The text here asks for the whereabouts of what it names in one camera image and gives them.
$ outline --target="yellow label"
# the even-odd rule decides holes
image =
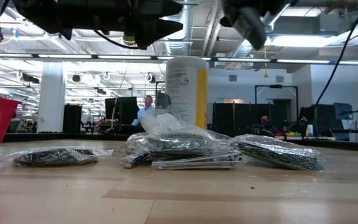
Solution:
[[[197,71],[196,126],[207,129],[208,72]]]

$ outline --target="wooden table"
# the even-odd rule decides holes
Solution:
[[[7,143],[0,155],[37,146],[117,149],[121,144]],[[259,161],[234,170],[122,169],[118,153],[78,167],[0,163],[0,223],[358,224],[358,152],[321,150],[327,155],[325,174]]]

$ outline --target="metal frame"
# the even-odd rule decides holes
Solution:
[[[259,87],[263,87],[263,89],[258,93],[257,90]],[[265,88],[286,88],[289,92],[291,92],[296,97],[296,118],[299,119],[299,96],[298,96],[298,86],[283,86],[283,85],[256,85],[255,86],[255,104],[258,104],[258,96],[261,94]],[[295,93],[292,92],[289,88],[294,88]]]
[[[165,81],[157,81],[157,82],[155,82],[155,97],[157,97],[158,84],[160,84],[160,83],[165,83]]]

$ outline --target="white container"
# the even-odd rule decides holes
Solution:
[[[306,130],[306,135],[310,136],[310,137],[312,137],[314,135],[313,134],[313,125],[312,124],[308,125],[308,129]]]
[[[165,93],[189,124],[207,128],[208,64],[199,57],[176,57],[167,63]]]

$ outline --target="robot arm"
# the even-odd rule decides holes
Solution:
[[[278,16],[298,0],[221,0],[224,27],[233,27],[259,50],[266,42],[265,26],[271,26]]]
[[[265,25],[298,0],[220,0],[221,25],[235,28],[255,49],[266,41]],[[73,29],[123,31],[140,49],[182,30],[183,24],[161,17],[178,14],[183,6],[172,0],[13,0],[17,11],[48,33],[71,39]]]
[[[172,0],[13,0],[17,11],[48,33],[71,39],[73,29],[123,31],[140,49],[182,30],[183,24],[159,19],[178,14]]]

